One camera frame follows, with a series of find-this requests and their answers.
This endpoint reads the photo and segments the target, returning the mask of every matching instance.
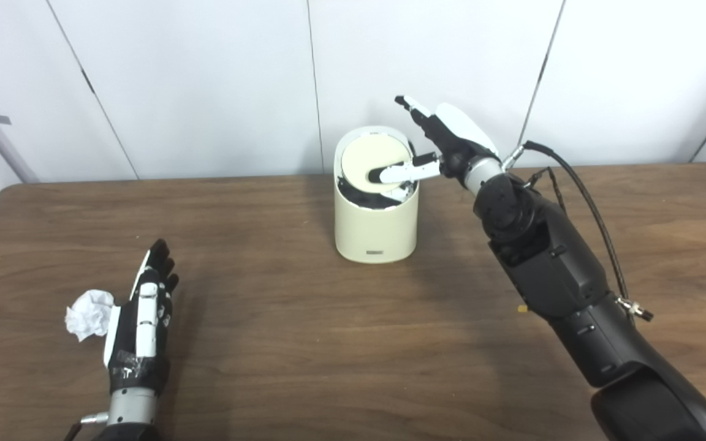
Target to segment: black finger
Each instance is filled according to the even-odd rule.
[[[176,285],[179,284],[179,276],[177,274],[171,274],[167,280],[165,280],[165,292],[173,294],[173,290]]]
[[[149,248],[149,257],[146,259],[146,265],[152,268],[162,268],[162,263],[168,258],[170,250],[168,244],[163,238],[157,239],[157,242]]]
[[[162,280],[165,280],[170,276],[171,271],[173,271],[173,267],[176,266],[176,262],[173,261],[170,257],[165,261],[165,263],[162,264],[162,269],[160,269],[159,274],[162,276]]]

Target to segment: black joint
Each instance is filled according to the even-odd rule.
[[[409,104],[407,104],[407,101],[404,100],[404,95],[397,95],[396,98],[394,98],[394,102],[396,104],[400,104],[405,110],[410,110]]]
[[[428,164],[437,160],[437,156],[434,153],[421,154],[421,156],[416,156],[412,159],[413,167],[421,167],[421,165]]]
[[[381,181],[381,173],[383,173],[383,170],[386,170],[386,168],[373,168],[369,173],[367,173],[366,178],[373,184],[383,184],[383,181]]]
[[[577,330],[577,335],[582,335],[583,333],[588,333],[596,330],[596,325],[588,325],[583,327],[580,330]]]
[[[563,244],[560,244],[560,245],[555,246],[555,248],[550,249],[549,255],[552,257],[557,257],[557,256],[560,256],[560,254],[565,253],[566,251],[568,251],[566,246]]]

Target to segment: robotic hand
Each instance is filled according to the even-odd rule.
[[[507,172],[525,149],[561,159],[528,141],[501,162],[492,141],[459,109],[441,104],[431,115],[409,97],[396,102],[441,155],[375,168],[370,181],[442,173],[476,196],[473,211],[488,245],[522,299],[549,323],[588,383],[600,388],[591,407],[607,438],[706,441],[706,399],[630,321],[652,314],[611,291],[602,265],[566,213]]]
[[[129,301],[110,312],[103,361],[110,379],[110,408],[84,416],[65,441],[83,424],[107,424],[95,441],[158,441],[154,427],[157,398],[168,382],[165,356],[173,293],[179,276],[171,274],[173,259],[161,238],[140,265]]]

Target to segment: black cable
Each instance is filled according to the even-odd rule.
[[[65,436],[64,441],[73,441],[75,439],[75,436],[78,435],[78,432],[81,432],[81,423],[75,423],[70,426],[70,432],[67,433],[67,436]]]
[[[552,171],[551,167],[547,167],[547,172],[549,172],[549,179],[552,180],[552,188],[555,190],[555,198],[557,198],[557,205],[563,209],[566,213],[566,203],[563,201],[563,193],[560,192],[560,185],[557,185],[557,178],[555,177],[555,172]]]
[[[590,207],[590,211],[593,213],[593,218],[596,219],[596,223],[599,226],[601,237],[603,237],[603,243],[606,245],[606,252],[609,254],[609,258],[612,261],[612,268],[614,269],[614,276],[617,280],[617,288],[620,290],[620,296],[624,299],[628,299],[628,288],[625,286],[625,278],[623,277],[622,269],[620,269],[620,262],[617,260],[617,254],[614,251],[614,245],[612,244],[612,238],[609,235],[609,230],[606,229],[601,213],[599,212],[598,207],[596,207],[596,203],[593,201],[590,192],[586,189],[585,184],[582,183],[582,179],[579,178],[579,175],[577,175],[577,172],[574,171],[574,168],[572,168],[565,159],[561,158],[561,156],[555,153],[555,151],[551,148],[532,141],[526,142],[523,147],[525,150],[537,151],[538,153],[546,154],[546,156],[555,159],[555,161],[560,164],[560,167],[563,167],[563,170],[571,176],[571,179],[579,188],[582,197],[585,198],[585,202]],[[628,314],[628,320],[630,320],[631,323],[634,323],[633,315]]]
[[[557,185],[557,177],[555,176],[555,172],[552,171],[551,167],[547,168],[542,168],[541,170],[538,170],[537,172],[533,173],[532,176],[530,176],[530,179],[527,179],[527,187],[534,187],[536,183],[538,182],[538,179],[541,179],[541,176],[544,175],[544,173],[549,172],[549,179],[552,180],[552,187],[555,190],[555,197],[557,198],[557,204],[560,206],[560,208],[563,210],[563,212],[566,212],[566,204],[563,201],[563,193],[560,192],[560,186]]]

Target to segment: black robotic arm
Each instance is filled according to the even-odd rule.
[[[434,115],[409,97],[396,102],[440,150],[414,164],[376,168],[372,182],[404,181],[416,168],[456,178],[476,195],[474,213],[530,310],[549,323],[591,386],[591,407],[611,441],[706,441],[706,399],[631,323],[651,319],[610,290],[605,271],[558,204],[507,172],[528,141],[499,161],[491,141],[461,111]]]

